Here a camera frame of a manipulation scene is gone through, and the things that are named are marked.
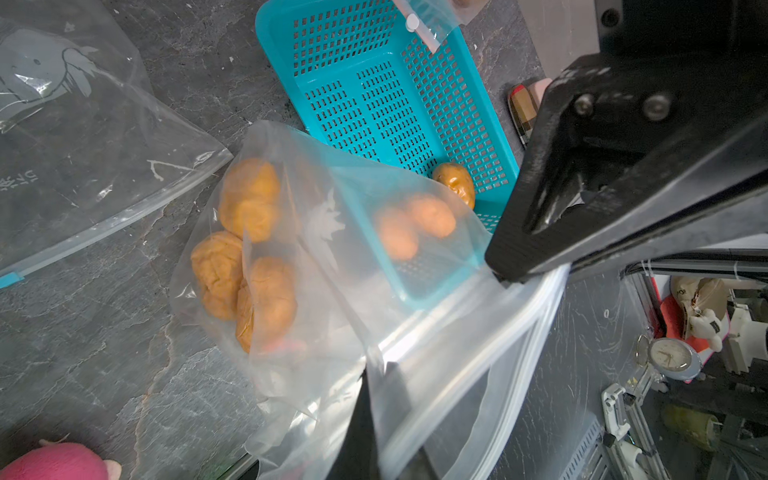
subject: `pink plush toy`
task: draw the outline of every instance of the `pink plush toy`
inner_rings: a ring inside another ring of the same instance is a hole
[[[0,480],[119,480],[123,467],[102,460],[79,443],[50,443],[22,455],[0,471]]]

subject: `pink object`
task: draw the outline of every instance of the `pink object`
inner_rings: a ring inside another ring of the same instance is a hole
[[[544,98],[544,90],[547,89],[550,83],[552,83],[552,79],[545,78],[528,87],[528,91],[531,92],[531,97],[533,97],[537,109],[541,106],[541,99]]]
[[[0,480],[108,479],[104,461],[79,443],[59,443],[32,450],[0,471]]]

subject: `teal plastic basket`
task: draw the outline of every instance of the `teal plastic basket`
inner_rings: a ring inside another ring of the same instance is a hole
[[[430,54],[392,0],[270,0],[256,34],[307,131],[430,176],[464,165],[493,232],[518,165],[457,28]]]

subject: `red object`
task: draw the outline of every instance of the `red object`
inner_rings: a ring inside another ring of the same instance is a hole
[[[107,466],[79,443],[49,445],[22,455],[0,471],[0,480],[108,480]]]
[[[654,290],[656,290],[656,298],[658,298],[659,301],[661,301],[661,292],[659,292],[659,286],[656,283],[656,279],[651,277],[650,282],[654,285]]]
[[[664,323],[667,325],[667,338],[683,340],[692,346],[697,352],[703,352],[710,348],[710,343],[705,339],[690,336],[683,338],[685,329],[685,316],[683,309],[677,304],[674,296],[669,295],[661,302],[661,315],[664,317]]]

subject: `clock face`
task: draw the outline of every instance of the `clock face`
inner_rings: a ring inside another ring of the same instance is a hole
[[[662,369],[683,372],[693,360],[690,350],[677,339],[659,339],[650,345],[650,358]]]

